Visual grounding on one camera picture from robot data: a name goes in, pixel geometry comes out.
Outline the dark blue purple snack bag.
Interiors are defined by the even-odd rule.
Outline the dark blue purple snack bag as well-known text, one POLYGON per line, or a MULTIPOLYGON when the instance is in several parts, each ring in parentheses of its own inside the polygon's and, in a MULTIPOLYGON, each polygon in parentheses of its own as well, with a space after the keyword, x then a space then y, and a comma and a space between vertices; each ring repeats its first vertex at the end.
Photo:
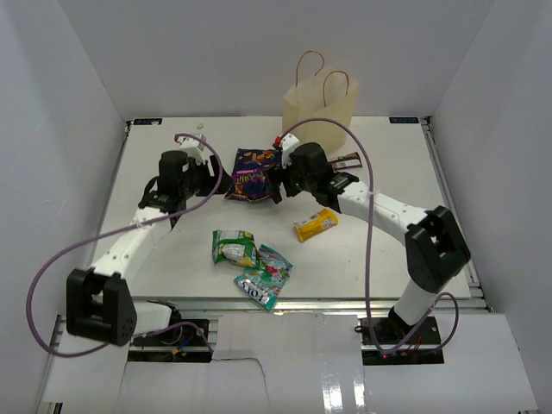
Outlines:
POLYGON ((267 171, 280 163, 281 153, 275 149, 238 148, 225 198, 250 203, 269 198, 267 171))

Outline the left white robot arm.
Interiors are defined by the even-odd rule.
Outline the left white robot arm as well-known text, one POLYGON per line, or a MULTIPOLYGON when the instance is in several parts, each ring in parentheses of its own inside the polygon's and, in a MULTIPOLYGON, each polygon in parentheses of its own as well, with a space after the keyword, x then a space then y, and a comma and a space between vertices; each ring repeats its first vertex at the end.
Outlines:
POLYGON ((188 149, 160 156, 158 173, 147 182, 129 229, 88 269, 67 277, 69 334, 117 346, 147 334, 165 344, 181 337, 183 325, 172 316, 171 306, 136 301, 130 287, 145 259, 187 210, 187 200, 215 193, 222 177, 214 154, 188 149))

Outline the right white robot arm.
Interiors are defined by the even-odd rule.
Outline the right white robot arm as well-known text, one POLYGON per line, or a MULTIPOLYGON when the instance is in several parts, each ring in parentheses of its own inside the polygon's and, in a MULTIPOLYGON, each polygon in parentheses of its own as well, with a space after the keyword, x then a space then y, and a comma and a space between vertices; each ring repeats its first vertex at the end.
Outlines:
POLYGON ((412 342, 421 332, 419 320, 471 259, 453 213, 441 205, 427 210, 371 191, 353 174, 335 171, 317 143, 286 135, 274 146, 281 162, 268 170, 267 180, 275 203, 307 192, 323 207, 371 223, 405 247, 410 280, 392 307, 389 331, 396 342, 412 342))

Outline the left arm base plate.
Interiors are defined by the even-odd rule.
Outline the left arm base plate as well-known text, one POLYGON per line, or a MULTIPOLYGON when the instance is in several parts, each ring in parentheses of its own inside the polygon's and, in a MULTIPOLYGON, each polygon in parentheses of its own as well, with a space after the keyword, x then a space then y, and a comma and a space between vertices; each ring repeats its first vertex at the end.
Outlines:
POLYGON ((164 362, 164 363, 209 363, 211 352, 201 335, 214 346, 210 339, 210 321, 208 319, 191 319, 198 329, 183 325, 156 336, 138 336, 129 347, 129 362, 164 362))

